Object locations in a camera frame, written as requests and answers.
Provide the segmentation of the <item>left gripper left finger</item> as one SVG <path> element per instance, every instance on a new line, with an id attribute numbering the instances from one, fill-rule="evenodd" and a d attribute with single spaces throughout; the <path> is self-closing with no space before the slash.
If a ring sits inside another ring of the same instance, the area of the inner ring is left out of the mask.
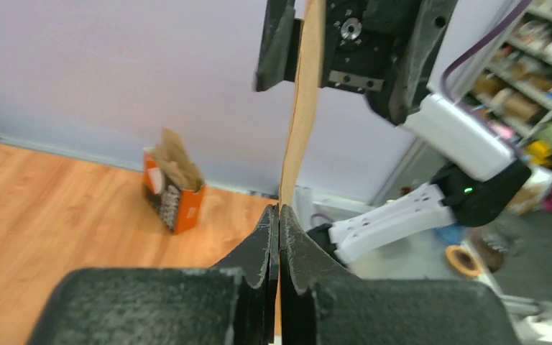
<path id="1" fill-rule="evenodd" d="M 277 206 L 208 268 L 84 267 L 56 285 L 29 344 L 269 344 Z"/>

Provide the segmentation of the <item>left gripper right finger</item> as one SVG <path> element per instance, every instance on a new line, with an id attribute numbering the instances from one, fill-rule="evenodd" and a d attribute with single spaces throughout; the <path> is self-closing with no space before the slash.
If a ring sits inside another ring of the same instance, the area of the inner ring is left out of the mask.
<path id="1" fill-rule="evenodd" d="M 517 344 L 504 305 L 464 280 L 363 280 L 280 208 L 284 344 Z"/>

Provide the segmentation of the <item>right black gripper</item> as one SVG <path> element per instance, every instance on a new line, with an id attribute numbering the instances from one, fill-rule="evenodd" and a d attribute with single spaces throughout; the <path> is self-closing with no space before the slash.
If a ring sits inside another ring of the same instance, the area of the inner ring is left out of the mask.
<path id="1" fill-rule="evenodd" d="M 454 0 L 328 1 L 323 85 L 362 94 L 369 109 L 394 125 L 418 111 Z M 254 90 L 293 82 L 301 20 L 292 0 L 268 0 Z"/>

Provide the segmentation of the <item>brown paper coffee filter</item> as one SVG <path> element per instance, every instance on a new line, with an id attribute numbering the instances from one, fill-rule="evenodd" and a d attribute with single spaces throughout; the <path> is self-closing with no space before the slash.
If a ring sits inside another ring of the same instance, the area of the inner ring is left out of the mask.
<path id="1" fill-rule="evenodd" d="M 293 252 L 290 241 L 297 231 L 295 213 L 290 205 L 295 184 L 316 119 L 318 92 L 322 83 L 324 27 L 326 17 L 325 1 L 307 1 L 305 18 L 300 29 L 295 75 L 295 95 L 279 189 L 279 263 L 280 263 L 280 324 L 283 344 L 296 344 L 299 328 L 298 307 L 303 307 L 295 289 L 293 269 L 290 267 Z"/>

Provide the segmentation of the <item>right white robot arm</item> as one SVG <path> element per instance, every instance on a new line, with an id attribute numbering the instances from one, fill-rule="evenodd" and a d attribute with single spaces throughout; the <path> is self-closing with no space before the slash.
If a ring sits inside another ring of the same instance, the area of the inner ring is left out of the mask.
<path id="1" fill-rule="evenodd" d="M 427 182 L 372 211 L 317 226 L 311 238 L 343 265 L 427 229 L 478 227 L 497 218 L 529 179 L 517 150 L 461 105 L 448 77 L 528 7 L 520 1 L 429 85 L 455 1 L 268 1 L 254 89 L 295 85 L 279 202 L 289 203 L 316 117 L 318 90 L 362 94 L 369 108 L 440 152 L 447 163 Z"/>

